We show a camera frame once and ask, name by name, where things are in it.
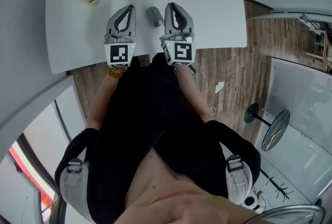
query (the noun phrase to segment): strap buckle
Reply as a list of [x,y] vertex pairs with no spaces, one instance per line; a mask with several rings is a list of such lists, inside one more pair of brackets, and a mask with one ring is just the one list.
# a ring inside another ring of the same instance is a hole
[[82,161],[79,158],[69,160],[67,164],[67,172],[80,174],[82,172]]
[[227,170],[229,173],[243,169],[243,161],[240,156],[231,155],[228,157],[226,161],[227,161]]

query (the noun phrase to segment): wooden floor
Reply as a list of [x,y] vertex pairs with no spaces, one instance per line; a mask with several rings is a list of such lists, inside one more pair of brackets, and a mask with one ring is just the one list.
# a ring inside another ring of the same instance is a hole
[[[265,7],[245,1],[246,17],[269,13]],[[310,32],[297,20],[263,19],[247,21],[247,48],[197,50],[196,83],[209,106],[216,108],[215,119],[254,142],[260,123],[246,124],[243,116],[253,102],[265,107],[270,79],[271,57],[304,65],[311,60],[306,51],[313,48]],[[72,70],[85,116],[105,76],[106,63]],[[224,88],[215,94],[215,86]]]

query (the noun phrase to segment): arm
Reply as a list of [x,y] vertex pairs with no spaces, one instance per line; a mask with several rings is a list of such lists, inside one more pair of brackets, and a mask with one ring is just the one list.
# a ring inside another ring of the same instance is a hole
[[191,106],[205,123],[212,120],[210,108],[205,102],[202,93],[198,90],[189,67],[177,66],[175,70],[181,91]]
[[106,75],[88,112],[87,128],[100,129],[119,79]]

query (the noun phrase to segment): person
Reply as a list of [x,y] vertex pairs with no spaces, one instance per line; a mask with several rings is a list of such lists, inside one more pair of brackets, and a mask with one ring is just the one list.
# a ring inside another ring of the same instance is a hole
[[55,179],[60,186],[68,162],[85,149],[91,222],[245,223],[256,214],[228,200],[219,142],[249,166],[254,184],[259,152],[213,120],[189,67],[169,66],[163,53],[140,67],[136,57],[126,71],[108,69]]

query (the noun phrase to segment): small white paper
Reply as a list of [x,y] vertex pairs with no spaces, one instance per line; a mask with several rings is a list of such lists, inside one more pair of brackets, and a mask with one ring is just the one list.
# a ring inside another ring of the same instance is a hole
[[216,85],[215,94],[217,94],[220,90],[222,90],[224,88],[224,83],[225,82],[218,82],[218,85]]

